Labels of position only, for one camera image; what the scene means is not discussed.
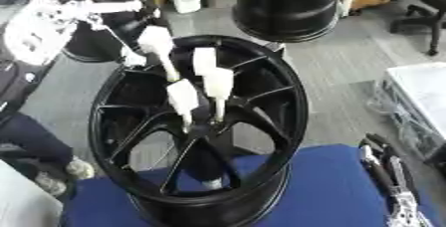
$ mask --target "chair leg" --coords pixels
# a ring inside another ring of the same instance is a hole
[[[420,14],[423,17],[432,17],[434,15],[431,11],[429,11],[428,9],[425,9],[423,7],[415,6],[415,5],[409,5],[407,7],[406,16],[412,16],[415,12]]]
[[[391,23],[390,25],[390,33],[395,34],[399,32],[399,28],[402,25],[425,25],[425,26],[431,26],[432,25],[432,18],[431,17],[416,17],[416,18],[405,18],[401,20],[396,20]]]
[[[436,56],[438,54],[438,43],[440,42],[441,30],[443,29],[444,14],[444,11],[439,11],[435,17],[436,22],[432,24],[432,41],[430,43],[430,49],[427,52],[429,56]]]

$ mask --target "sneaker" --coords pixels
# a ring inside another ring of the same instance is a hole
[[[67,165],[67,172],[76,179],[89,179],[95,176],[95,169],[91,164],[74,156],[73,160]]]
[[[67,185],[63,181],[51,177],[46,172],[39,172],[34,181],[44,191],[50,193],[55,197],[64,194],[64,192],[67,190]]]

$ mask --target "blue cloth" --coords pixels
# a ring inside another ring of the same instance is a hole
[[[249,172],[264,159],[241,157],[236,165]],[[386,226],[385,201],[361,166],[356,148],[340,144],[305,148],[296,154],[292,166],[292,179],[283,198],[256,227]],[[428,205],[423,202],[423,211],[435,218]],[[81,182],[68,216],[70,227],[148,226],[123,190],[107,178]]]

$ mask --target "white robotic arm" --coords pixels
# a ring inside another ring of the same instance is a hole
[[[72,39],[79,21],[84,21],[93,30],[110,31],[122,43],[125,65],[143,65],[145,58],[132,51],[101,17],[105,13],[137,12],[143,8],[143,1],[95,3],[72,0],[63,4],[58,0],[31,0],[6,25],[3,41],[14,59],[44,66],[59,55]],[[153,16],[159,16],[157,13],[159,11],[155,10]]]

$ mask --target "black pants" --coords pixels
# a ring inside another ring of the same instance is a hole
[[[51,162],[65,168],[73,159],[73,150],[56,138],[35,119],[16,113],[0,127],[0,143],[20,146],[39,160]],[[30,179],[35,179],[39,170],[20,159],[2,158],[17,171]]]

